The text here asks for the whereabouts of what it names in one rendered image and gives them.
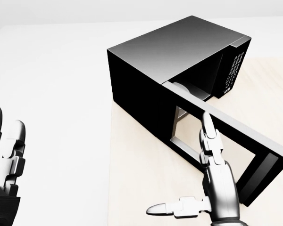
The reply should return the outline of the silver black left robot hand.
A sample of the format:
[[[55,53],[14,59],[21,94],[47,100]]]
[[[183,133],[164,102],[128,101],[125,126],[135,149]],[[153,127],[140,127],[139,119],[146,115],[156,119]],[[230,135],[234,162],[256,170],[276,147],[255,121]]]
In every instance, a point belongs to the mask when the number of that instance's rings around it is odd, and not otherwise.
[[[0,108],[0,139],[2,110]],[[0,226],[12,226],[16,217],[20,197],[17,196],[16,180],[23,174],[25,159],[25,125],[16,120],[5,145],[0,147]]]

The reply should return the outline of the round glass turntable plate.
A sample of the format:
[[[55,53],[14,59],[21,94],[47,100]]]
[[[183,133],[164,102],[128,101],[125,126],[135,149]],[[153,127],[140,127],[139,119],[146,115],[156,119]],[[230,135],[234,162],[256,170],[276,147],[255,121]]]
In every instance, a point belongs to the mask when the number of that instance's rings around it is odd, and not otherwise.
[[[178,82],[173,82],[173,84],[174,84],[175,86],[177,86],[178,88],[180,88],[180,89],[182,89],[182,90],[184,90],[185,92],[187,92],[187,93],[190,94],[189,89],[188,89],[187,87],[185,87],[183,84],[180,84],[180,83],[178,83]]]

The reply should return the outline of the black microwave door with window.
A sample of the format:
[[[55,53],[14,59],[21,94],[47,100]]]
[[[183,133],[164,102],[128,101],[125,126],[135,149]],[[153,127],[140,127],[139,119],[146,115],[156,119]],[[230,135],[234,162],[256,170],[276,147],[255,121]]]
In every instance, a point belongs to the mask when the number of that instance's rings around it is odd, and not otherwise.
[[[177,106],[198,119],[208,112],[220,133],[255,154],[236,183],[240,203],[250,206],[283,170],[283,146],[168,81],[162,86],[167,95],[164,100],[171,108],[168,113],[173,117]]]

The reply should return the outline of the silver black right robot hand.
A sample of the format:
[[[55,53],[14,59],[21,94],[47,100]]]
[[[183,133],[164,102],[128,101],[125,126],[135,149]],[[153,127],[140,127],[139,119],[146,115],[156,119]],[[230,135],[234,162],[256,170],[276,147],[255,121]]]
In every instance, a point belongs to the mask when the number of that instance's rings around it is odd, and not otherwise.
[[[237,189],[231,167],[221,155],[223,143],[211,116],[204,112],[199,141],[200,164],[204,167],[202,186],[205,197],[198,201],[193,196],[181,197],[174,203],[160,203],[146,210],[148,215],[175,218],[196,218],[201,212],[210,215],[211,226],[245,226],[240,221]]]

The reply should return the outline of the black microwave body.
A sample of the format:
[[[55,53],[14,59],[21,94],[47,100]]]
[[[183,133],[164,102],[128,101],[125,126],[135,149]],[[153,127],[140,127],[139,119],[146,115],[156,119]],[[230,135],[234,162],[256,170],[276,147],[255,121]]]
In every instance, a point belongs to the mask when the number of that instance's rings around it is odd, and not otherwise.
[[[107,50],[114,101],[160,140],[183,106],[165,82],[203,101],[233,88],[251,38],[189,16]]]

